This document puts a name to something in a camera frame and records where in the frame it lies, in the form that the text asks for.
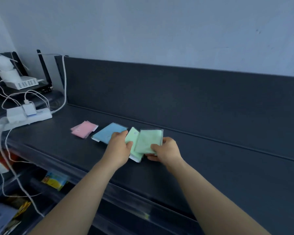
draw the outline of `left hand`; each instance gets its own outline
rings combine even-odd
[[[125,130],[121,133],[114,132],[111,136],[106,152],[104,153],[101,161],[114,170],[119,169],[129,159],[133,142],[130,141],[125,144],[125,137],[128,131]]]

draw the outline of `white power strip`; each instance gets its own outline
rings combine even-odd
[[[37,114],[27,116],[26,120],[15,122],[15,123],[10,123],[6,116],[0,118],[0,131],[11,130],[19,126],[23,126],[26,124],[31,124],[37,121],[43,121],[43,120],[52,118],[52,114],[48,108],[43,108],[36,111],[37,111]]]

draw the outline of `hand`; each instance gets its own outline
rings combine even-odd
[[[146,154],[146,156],[151,161],[162,162],[168,171],[172,173],[173,168],[179,166],[184,160],[176,142],[172,138],[165,137],[162,142],[161,146],[157,144],[150,146],[157,153],[157,156],[153,154]]]
[[[133,142],[130,141],[125,144],[125,137],[127,134],[127,130],[121,133],[114,132],[111,136],[106,152],[101,159],[103,163],[111,166],[114,170],[119,169],[129,159]]]

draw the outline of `light green cloth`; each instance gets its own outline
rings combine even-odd
[[[143,154],[155,154],[150,148],[151,144],[162,145],[163,130],[141,130],[135,147],[135,152]]]
[[[133,146],[132,146],[131,154],[129,155],[129,158],[134,160],[135,162],[140,162],[142,160],[142,157],[144,156],[143,153],[137,153],[134,151],[138,136],[139,136],[138,130],[132,127],[129,133],[125,137],[125,143],[128,143],[129,141],[133,141]]]

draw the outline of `right hand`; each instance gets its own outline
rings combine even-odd
[[[154,154],[146,154],[147,158],[151,161],[161,162],[166,166],[169,172],[183,162],[181,157],[180,150],[176,142],[169,137],[164,137],[162,145],[152,144],[150,147],[157,153],[157,156]]]

